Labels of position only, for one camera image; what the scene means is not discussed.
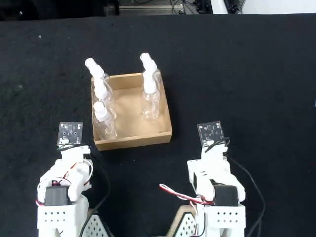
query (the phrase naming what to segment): black felt surface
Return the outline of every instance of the black felt surface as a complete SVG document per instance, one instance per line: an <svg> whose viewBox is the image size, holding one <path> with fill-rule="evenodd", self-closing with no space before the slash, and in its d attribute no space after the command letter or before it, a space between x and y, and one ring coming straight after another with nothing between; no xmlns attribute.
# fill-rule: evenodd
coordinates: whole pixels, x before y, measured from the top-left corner
<svg viewBox="0 0 316 237"><path fill-rule="evenodd" d="M50 168L61 121L83 121L91 142L94 57L110 75L142 71L151 53L163 75L170 144L103 152L112 192L100 213L117 237L166 234L189 195L186 161L198 158L196 124L220 120L229 154L267 202L262 236L314 236L316 15L162 16L0 23L0 236L36 236L36 186ZM247 224L261 208L248 177ZM86 192L106 191L97 174Z"/></svg>

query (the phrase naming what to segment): open cardboard box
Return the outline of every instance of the open cardboard box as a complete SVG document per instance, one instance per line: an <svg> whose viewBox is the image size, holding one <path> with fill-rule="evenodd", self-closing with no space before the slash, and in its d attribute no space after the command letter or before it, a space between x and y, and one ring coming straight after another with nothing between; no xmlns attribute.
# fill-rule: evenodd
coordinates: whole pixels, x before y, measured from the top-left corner
<svg viewBox="0 0 316 237"><path fill-rule="evenodd" d="M163 85L160 88L161 114L153 121L142 116L143 76L141 73L110 76L117 113L118 137L100 140L93 127L93 140L100 151L170 142L172 127Z"/></svg>

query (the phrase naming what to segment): white bottle cap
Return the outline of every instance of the white bottle cap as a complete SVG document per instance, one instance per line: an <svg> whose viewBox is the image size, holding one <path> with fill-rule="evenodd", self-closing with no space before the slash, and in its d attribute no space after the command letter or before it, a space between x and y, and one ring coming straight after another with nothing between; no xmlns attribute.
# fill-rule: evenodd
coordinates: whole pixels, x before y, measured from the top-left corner
<svg viewBox="0 0 316 237"><path fill-rule="evenodd" d="M97 80L94 80L93 84L94 84L94 93L95 93L95 96L96 96L99 100L105 99L105 98L108 96L108 90L107 90L107 88L105 87L103 81L100 80L100 79L97 79Z"/></svg>
<svg viewBox="0 0 316 237"><path fill-rule="evenodd" d="M140 60L142 60L143 66L146 71L155 72L157 70L157 64L150 57L149 53L142 53L140 55Z"/></svg>
<svg viewBox="0 0 316 237"><path fill-rule="evenodd" d="M89 69L91 75L93 78L96 79L102 79L104 77L104 70L100 67L99 64L97 64L93 58L88 58L84 62L86 67Z"/></svg>
<svg viewBox="0 0 316 237"><path fill-rule="evenodd" d="M153 78L153 73L150 72L144 72L144 91L147 94L153 94L157 91L156 82Z"/></svg>
<svg viewBox="0 0 316 237"><path fill-rule="evenodd" d="M94 109L94 114L95 117L99 120L102 121L104 120L104 117L107 115L108 111L104 107L103 103L98 101L93 104L93 109Z"/></svg>

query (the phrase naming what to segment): cable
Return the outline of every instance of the cable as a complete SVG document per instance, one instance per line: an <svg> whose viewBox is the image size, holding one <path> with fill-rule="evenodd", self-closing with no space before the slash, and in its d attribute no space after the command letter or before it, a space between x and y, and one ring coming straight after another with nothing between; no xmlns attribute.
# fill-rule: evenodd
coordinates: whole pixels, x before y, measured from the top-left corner
<svg viewBox="0 0 316 237"><path fill-rule="evenodd" d="M170 194L173 194L173 195L176 195L179 199L182 199L182 200L190 200L194 203L199 203L199 204L202 204L202 205L212 205L214 204L214 202L212 201L204 201L203 200L203 197L190 197L188 195L185 195L185 194L181 194L181 193L178 193L176 191L174 191L173 189L169 188L167 185L165 184L159 184L159 187L170 193Z"/></svg>
<svg viewBox="0 0 316 237"><path fill-rule="evenodd" d="M177 1L174 3L174 5L172 5L172 1L173 1L173 0L170 0L170 4L171 4L171 6L172 6L171 12L172 12L172 14L175 14L175 15L176 15L177 12L175 11L174 7L175 7L175 5L178 3L179 0L177 0Z"/></svg>
<svg viewBox="0 0 316 237"><path fill-rule="evenodd" d="M194 12L189 8L189 6L187 4L189 4L190 2L187 2L186 0L183 0L183 4L187 7L187 9L194 15Z"/></svg>
<svg viewBox="0 0 316 237"><path fill-rule="evenodd" d="M65 145L63 145L63 146L61 146L61 147L58 147L57 150L58 150L59 152L64 152L64 151L69 150L69 149L71 149L71 148L83 147L83 146L88 146L88 147L90 147L89 144L87 144L87 143L74 144L74 145L67 145L67 144L65 144Z"/></svg>
<svg viewBox="0 0 316 237"><path fill-rule="evenodd" d="M148 4L148 3L150 3L151 1L153 1L153 0L147 0L147 1L144 1L144 2L134 0L134 3L137 3L137 4Z"/></svg>
<svg viewBox="0 0 316 237"><path fill-rule="evenodd" d="M203 228L202 234L200 234L199 236L193 235L193 236L190 236L190 237L201 237L204 234L204 232L205 232L205 226L206 226L206 216L205 216L205 213L204 213L204 228Z"/></svg>
<svg viewBox="0 0 316 237"><path fill-rule="evenodd" d="M224 137L220 140L217 140L216 142L214 142L212 145L208 146L208 148L205 150L205 153L207 153L209 150L211 150L213 147L215 147L216 145L220 144L221 142L225 142L225 147L227 147L229 145L229 143L231 142L229 137Z"/></svg>
<svg viewBox="0 0 316 237"><path fill-rule="evenodd" d="M104 197L99 201L99 203L92 209L92 211L90 212L90 214L87 216L87 219L85 220L83 226L82 226L82 229L80 231L80 235L79 237L82 237L83 235L83 232L84 232L84 229L86 227L86 225L88 224L91 216L93 214L95 214L95 212L99 209L99 207L104 203L104 201L108 198L109 194L110 194L110 190L111 190L111 184L110 184L110 181L109 181L109 178L108 178L108 175L106 174L105 170L103 169L102 165L98 163L97 159L89 154L91 156L91 159L93 160L94 163L97 163L102 171L102 173L104 174L104 177L105 177L105 180L106 180L106 183L107 183L107 186L108 186L108 191L107 193L104 195Z"/></svg>
<svg viewBox="0 0 316 237"><path fill-rule="evenodd" d="M259 226L258 226L258 235L257 235L257 237L260 237L259 231L261 232L261 221L262 221L262 217L263 217L263 215L264 215L264 213L265 213L265 211L266 211L266 203L265 203L265 200L264 200L264 198L263 198L263 196L262 196L262 193L261 193L260 189L258 188L256 182L254 181L254 179L252 178L251 174L249 173L249 171L248 171L245 167L243 167L241 164L239 164L237 161L235 161L233 158L229 158L229 159L230 159L233 163L235 163L240 169L242 169L244 172L246 172L246 173L248 174L248 176L250 177L250 179L251 179L253 185L255 186L255 188L256 188L256 190L257 190L259 196L260 196L260 199L261 199L261 201L262 201L262 210L261 210L261 213L260 213L260 215L259 215L257 221L251 226L251 228L250 228L248 234L246 235L246 237L251 237L253 231L254 231L254 230L256 229L256 227L259 225Z"/></svg>

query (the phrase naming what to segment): plastic bottle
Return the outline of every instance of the plastic bottle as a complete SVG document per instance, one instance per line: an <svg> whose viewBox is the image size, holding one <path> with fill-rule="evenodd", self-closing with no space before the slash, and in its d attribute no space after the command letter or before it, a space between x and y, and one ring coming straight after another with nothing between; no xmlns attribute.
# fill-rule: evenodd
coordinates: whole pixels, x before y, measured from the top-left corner
<svg viewBox="0 0 316 237"><path fill-rule="evenodd" d="M100 101L93 104L93 110L93 125L99 138L102 140L115 139L118 135L112 113L108 112Z"/></svg>
<svg viewBox="0 0 316 237"><path fill-rule="evenodd" d="M109 109L109 111L113 114L114 119L116 119L117 114L115 112L115 103L114 103L114 95L107 90L103 81L100 79L94 80L94 93L92 102L95 103L97 101L101 101L104 106Z"/></svg>
<svg viewBox="0 0 316 237"><path fill-rule="evenodd" d="M160 91L162 84L161 72L157 67L155 61L150 57L149 53L142 53L140 55L140 60L143 62L144 72L149 72L153 74L153 78L157 84L158 90Z"/></svg>
<svg viewBox="0 0 316 237"><path fill-rule="evenodd" d="M157 119L160 115L160 93L157 89L153 74L144 72L144 92L142 100L142 110L145 119Z"/></svg>

